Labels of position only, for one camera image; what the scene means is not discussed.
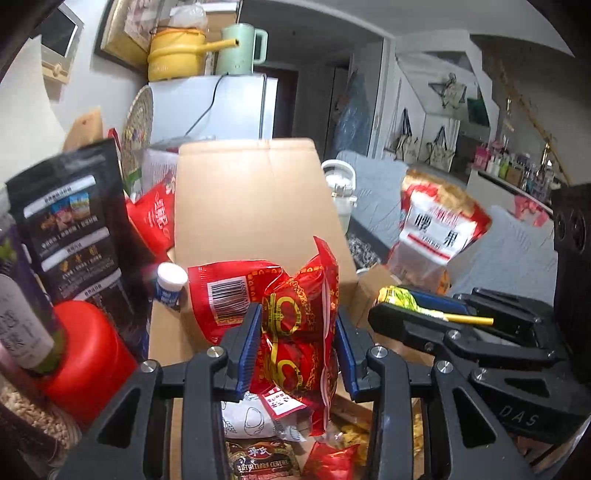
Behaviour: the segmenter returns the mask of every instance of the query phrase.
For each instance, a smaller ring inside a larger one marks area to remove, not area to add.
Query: hanging item
[[[407,164],[417,162],[418,158],[418,138],[413,136],[413,131],[410,127],[410,119],[408,118],[408,111],[402,111],[402,133],[396,145],[396,160],[402,160]]]
[[[453,157],[456,154],[453,150],[447,149],[447,140],[445,136],[445,127],[439,129],[435,142],[428,143],[429,157],[427,163],[439,170],[449,172],[452,167]]]
[[[457,82],[455,73],[450,72],[449,80],[446,83],[429,83],[429,86],[441,98],[443,108],[451,105],[457,110],[461,103],[466,103],[467,87],[463,83]]]
[[[154,96],[152,88],[145,85],[131,104],[121,136],[121,173],[124,188],[132,200],[139,198],[142,194],[141,165],[134,151],[146,148],[150,144],[153,118]]]

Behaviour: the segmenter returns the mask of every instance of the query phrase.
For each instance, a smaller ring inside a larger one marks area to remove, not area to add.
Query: pink item
[[[488,151],[485,145],[476,147],[476,153],[474,155],[474,168],[486,170],[486,165],[491,157],[491,152]]]
[[[515,218],[517,218],[518,220],[522,220],[523,219],[523,215],[525,212],[530,212],[530,213],[538,213],[539,215],[535,218],[533,225],[535,227],[541,227],[543,226],[549,219],[550,216],[548,215],[548,213],[540,206],[539,203],[527,199],[525,197],[516,195],[515,196]]]

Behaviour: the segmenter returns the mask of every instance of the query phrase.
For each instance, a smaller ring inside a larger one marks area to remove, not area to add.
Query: red bottle
[[[39,388],[84,430],[97,418],[137,367],[105,315],[85,301],[55,307],[67,333],[61,367]]]

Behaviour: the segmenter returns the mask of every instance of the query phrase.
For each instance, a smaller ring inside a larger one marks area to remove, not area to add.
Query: white snack bag
[[[258,395],[250,392],[246,392],[239,403],[222,402],[223,428],[227,439],[278,437],[287,442],[305,442],[310,420],[298,424],[297,415],[298,412],[294,412],[273,420]]]

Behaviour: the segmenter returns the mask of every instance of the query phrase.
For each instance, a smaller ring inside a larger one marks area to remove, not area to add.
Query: white cap
[[[168,291],[180,291],[189,281],[189,276],[181,267],[166,262],[158,266],[158,283]]]

